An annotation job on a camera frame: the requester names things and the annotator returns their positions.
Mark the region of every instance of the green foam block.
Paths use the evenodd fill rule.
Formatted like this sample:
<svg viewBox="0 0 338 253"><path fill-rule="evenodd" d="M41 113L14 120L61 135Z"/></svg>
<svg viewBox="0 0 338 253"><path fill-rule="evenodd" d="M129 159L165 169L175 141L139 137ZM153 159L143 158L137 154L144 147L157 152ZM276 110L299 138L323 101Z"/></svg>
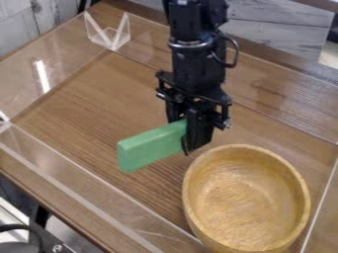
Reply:
<svg viewBox="0 0 338 253"><path fill-rule="evenodd" d="M185 120L181 120L121 140L117 143L117 159L123 172L131 173L180 152L184 135Z"/></svg>

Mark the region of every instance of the screw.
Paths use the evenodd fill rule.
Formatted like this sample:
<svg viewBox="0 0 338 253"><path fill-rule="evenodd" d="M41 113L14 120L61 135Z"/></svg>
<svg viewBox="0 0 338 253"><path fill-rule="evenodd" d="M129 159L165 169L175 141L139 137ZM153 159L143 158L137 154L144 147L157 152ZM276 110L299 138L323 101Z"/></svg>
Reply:
<svg viewBox="0 0 338 253"><path fill-rule="evenodd" d="M61 245L56 245L55 247L53 247L53 252L55 253L59 253L61 251Z"/></svg>

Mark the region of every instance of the black robotic gripper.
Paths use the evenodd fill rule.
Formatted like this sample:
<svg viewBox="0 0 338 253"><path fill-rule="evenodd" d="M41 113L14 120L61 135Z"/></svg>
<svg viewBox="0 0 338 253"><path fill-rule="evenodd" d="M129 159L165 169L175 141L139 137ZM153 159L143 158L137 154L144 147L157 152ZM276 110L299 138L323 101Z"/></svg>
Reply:
<svg viewBox="0 0 338 253"><path fill-rule="evenodd" d="M239 47L222 33L224 0L164 0L169 24L172 72L159 71L157 97L165 100L168 122L187 120L181 147L188 154L212 139L213 128L230 127L232 100L222 90L226 68L236 66ZM235 58L227 63L227 42Z"/></svg>

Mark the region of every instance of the black cable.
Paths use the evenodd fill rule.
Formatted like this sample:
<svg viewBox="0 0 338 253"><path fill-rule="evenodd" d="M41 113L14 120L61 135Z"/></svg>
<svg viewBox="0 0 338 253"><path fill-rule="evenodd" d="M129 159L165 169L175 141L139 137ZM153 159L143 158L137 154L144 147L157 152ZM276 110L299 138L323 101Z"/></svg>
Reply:
<svg viewBox="0 0 338 253"><path fill-rule="evenodd" d="M37 241L38 241L38 253L44 252L42 251L44 250L44 241L42 241L40 234L36 232L34 229L32 229L28 225L22 225L22 224L0 225L0 233L8 232L12 230L28 230L29 232L32 232L36 235Z"/></svg>
<svg viewBox="0 0 338 253"><path fill-rule="evenodd" d="M238 42L231 37L228 37L220 30L216 31L216 36L220 37L226 42L230 42L232 44L232 46L235 47L235 50L236 50L235 58L234 58L232 63L227 63L223 59L220 59L218 57L218 55L213 51L211 51L211 55L212 55L213 59L216 60L216 62L219 64L222 64L223 67L234 68L238 65L238 60L239 60L239 45L238 45Z"/></svg>

